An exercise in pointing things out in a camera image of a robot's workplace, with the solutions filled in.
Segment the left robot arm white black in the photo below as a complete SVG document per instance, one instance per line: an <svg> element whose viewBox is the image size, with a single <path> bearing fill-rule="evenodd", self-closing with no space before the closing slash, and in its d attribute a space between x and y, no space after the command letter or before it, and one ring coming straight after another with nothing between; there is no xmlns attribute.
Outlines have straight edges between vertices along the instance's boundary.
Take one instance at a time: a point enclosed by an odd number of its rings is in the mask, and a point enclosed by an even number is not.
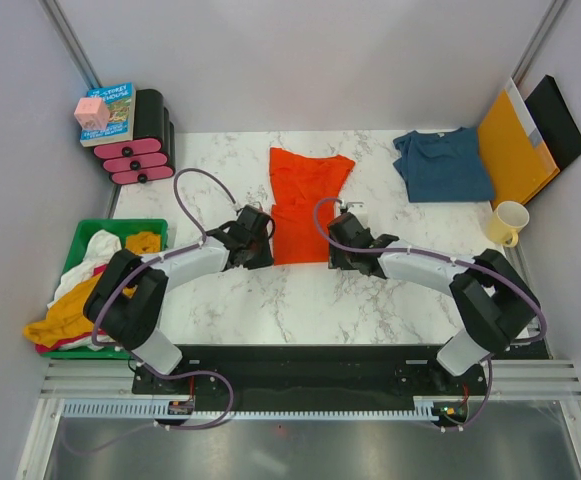
<svg viewBox="0 0 581 480"><path fill-rule="evenodd" d="M146 255L121 249L85 301L83 315L94 333L103 332L152 368L155 382L166 392L181 392L190 371L181 363L181 350L159 329L166 295L207 275L270 267L274 231L269 214L247 205L236 219L207 231L197 244Z"/></svg>

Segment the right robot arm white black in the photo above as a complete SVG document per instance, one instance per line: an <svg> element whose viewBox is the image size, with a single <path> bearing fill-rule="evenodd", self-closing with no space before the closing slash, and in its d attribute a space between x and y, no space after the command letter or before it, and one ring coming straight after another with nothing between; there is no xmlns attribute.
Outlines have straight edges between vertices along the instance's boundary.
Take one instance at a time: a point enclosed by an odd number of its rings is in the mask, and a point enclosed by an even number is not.
<svg viewBox="0 0 581 480"><path fill-rule="evenodd" d="M388 234L374 237L351 212L327 226L330 266L384 280L414 283L455 302L463 328L428 368L437 392L453 392L473 365L505 352L538 317L536 296L498 251L456 259Z"/></svg>

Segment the orange t shirt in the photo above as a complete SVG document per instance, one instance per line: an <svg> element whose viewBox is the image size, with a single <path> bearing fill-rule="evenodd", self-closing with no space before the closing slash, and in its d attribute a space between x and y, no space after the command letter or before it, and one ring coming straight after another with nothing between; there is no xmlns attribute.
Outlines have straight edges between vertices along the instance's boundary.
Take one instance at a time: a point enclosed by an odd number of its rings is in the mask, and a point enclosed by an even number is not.
<svg viewBox="0 0 581 480"><path fill-rule="evenodd" d="M277 265L328 260L329 244L317 228L327 228L334 219L334 207L322 207L317 215L313 211L321 199L339 195L354 166L353 160L341 155L311 158L278 147L269 150Z"/></svg>

